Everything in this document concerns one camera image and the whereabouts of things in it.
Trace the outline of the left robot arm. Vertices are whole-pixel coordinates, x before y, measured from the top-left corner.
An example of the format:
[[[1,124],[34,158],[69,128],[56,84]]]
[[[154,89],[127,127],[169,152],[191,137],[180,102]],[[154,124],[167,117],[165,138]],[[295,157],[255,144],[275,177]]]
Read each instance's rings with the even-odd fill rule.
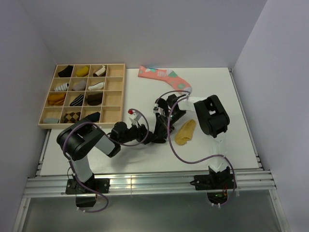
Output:
[[[117,122],[112,131],[106,134],[94,122],[84,118],[63,130],[56,141],[78,178],[77,188],[83,193],[89,193],[94,187],[94,173],[87,158],[92,148],[96,147],[112,158],[121,150],[121,144],[136,140],[138,144],[146,145],[156,139],[157,135],[143,124],[132,124],[128,128],[125,122]]]

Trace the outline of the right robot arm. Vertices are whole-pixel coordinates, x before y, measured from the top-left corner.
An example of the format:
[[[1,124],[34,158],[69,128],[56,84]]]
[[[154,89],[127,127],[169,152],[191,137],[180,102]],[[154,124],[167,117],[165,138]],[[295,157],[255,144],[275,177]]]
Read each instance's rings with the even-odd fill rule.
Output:
[[[172,124],[179,120],[186,112],[194,112],[202,132],[212,137],[212,155],[197,161],[186,161],[175,151],[170,138]],[[198,164],[209,160],[209,183],[213,188],[220,188],[226,178],[234,176],[234,169],[222,150],[225,134],[230,124],[230,118],[217,95],[207,98],[191,97],[190,94],[170,95],[166,100],[159,97],[154,104],[156,124],[163,127],[171,151],[175,157],[186,164]]]

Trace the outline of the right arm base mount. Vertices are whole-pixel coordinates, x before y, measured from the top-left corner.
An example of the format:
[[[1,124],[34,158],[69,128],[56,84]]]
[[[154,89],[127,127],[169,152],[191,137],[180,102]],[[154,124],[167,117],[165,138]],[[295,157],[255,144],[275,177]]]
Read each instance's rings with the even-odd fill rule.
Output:
[[[236,178],[229,167],[219,172],[209,168],[208,174],[194,175],[190,185],[194,186],[197,191],[214,190],[214,192],[207,193],[207,198],[218,206],[226,203],[229,199],[228,190],[232,190],[234,193],[237,187]]]

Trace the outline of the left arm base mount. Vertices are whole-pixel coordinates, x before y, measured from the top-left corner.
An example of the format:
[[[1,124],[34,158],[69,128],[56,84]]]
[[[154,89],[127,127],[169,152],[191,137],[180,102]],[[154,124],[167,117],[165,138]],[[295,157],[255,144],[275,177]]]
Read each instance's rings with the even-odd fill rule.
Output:
[[[92,178],[84,183],[89,189],[95,190],[101,194],[109,192],[110,179],[102,178],[96,179]],[[90,208],[97,202],[98,194],[94,193],[88,189],[82,187],[75,178],[69,179],[67,181],[67,186],[65,190],[66,195],[76,195],[75,203],[79,208]]]

